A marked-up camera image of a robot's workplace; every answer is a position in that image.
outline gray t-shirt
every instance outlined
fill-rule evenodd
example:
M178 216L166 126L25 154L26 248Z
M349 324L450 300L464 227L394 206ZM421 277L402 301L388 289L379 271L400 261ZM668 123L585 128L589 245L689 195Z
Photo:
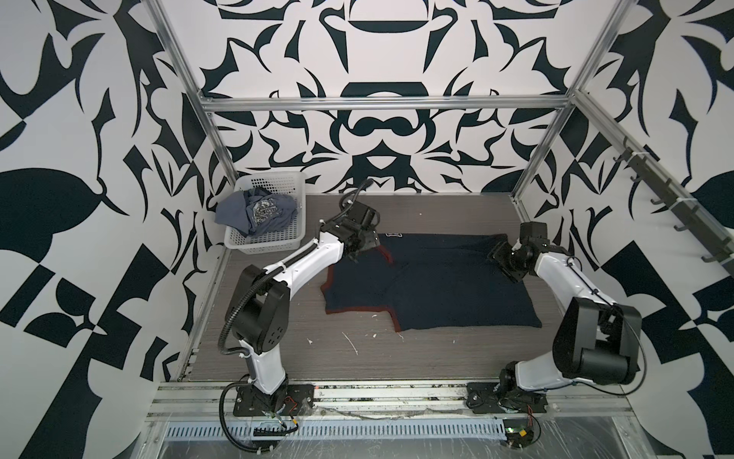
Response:
M227 196L217 205L214 221L235 228L243 236L257 237L286 229L297 213L293 196L253 188Z

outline plastic sheet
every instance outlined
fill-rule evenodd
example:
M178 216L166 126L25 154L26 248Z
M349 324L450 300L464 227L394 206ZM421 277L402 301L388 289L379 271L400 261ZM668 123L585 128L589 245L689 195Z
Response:
M319 423L304 419L303 423ZM542 417L537 443L510 449L500 441L478 438L412 440L311 441L286 439L266 455L273 459L491 458L491 459L626 459L614 420L606 416ZM164 441L160 459L254 458L226 440Z

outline floor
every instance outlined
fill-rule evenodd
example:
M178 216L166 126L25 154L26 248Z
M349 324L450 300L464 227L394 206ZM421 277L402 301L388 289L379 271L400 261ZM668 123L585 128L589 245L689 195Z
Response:
M307 235L316 232L319 218L337 213L338 199L338 195L307 197ZM520 227L509 196L501 194L367 195L360 201L380 212L380 233L507 233L513 241ZM246 372L243 361L217 352L225 312L237 278L246 266L263 267L286 255L278 252L248 256L238 250L232 252L189 380L237 380ZM396 333L388 312L327 316L319 289L325 281L323 271L291 301L288 332L280 350L283 367L292 380L496 377L510 361L549 351L562 318L545 282L528 276L525 284L542 328L450 327ZM228 345L235 345L230 340Z

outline black and white backdrop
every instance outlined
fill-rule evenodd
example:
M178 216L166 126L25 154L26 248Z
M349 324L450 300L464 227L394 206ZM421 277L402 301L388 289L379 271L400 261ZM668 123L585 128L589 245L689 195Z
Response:
M2 455L115 457L186 346L226 181L139 0L5 1L0 42Z
M552 109L219 112L240 173L301 170L309 192L510 192Z
M470 94L564 92L613 4L164 0L209 97L348 96L363 82L442 95L452 80Z
M719 222L734 228L734 4L640 0L590 84L595 97ZM530 218L644 317L649 373L629 400L661 452L734 454L734 279L700 256L618 153L575 112L527 193ZM634 387L637 380L627 389Z
M204 96L565 93L612 0L166 0ZM511 191L551 109L218 113L241 173L309 192Z

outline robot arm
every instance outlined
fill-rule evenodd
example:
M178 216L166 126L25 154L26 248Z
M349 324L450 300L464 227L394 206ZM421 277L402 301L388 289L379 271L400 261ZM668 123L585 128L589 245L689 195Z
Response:
M558 298L564 319L553 350L510 365L501 380L523 391L591 384L628 384L637 372L642 318L635 308L617 304L580 270L575 257L548 240L544 223L520 226L518 245L498 245L491 256L510 279L526 274L543 279Z
M233 293L219 335L222 354L245 358L250 381L261 406L275 413L282 406L288 385L280 362L279 343L288 330L290 300L313 276L339 261L379 245L375 230L379 213L357 202L363 182L340 202L341 212L322 221L318 239L262 270L254 265L244 269ZM225 347L230 332L240 346Z

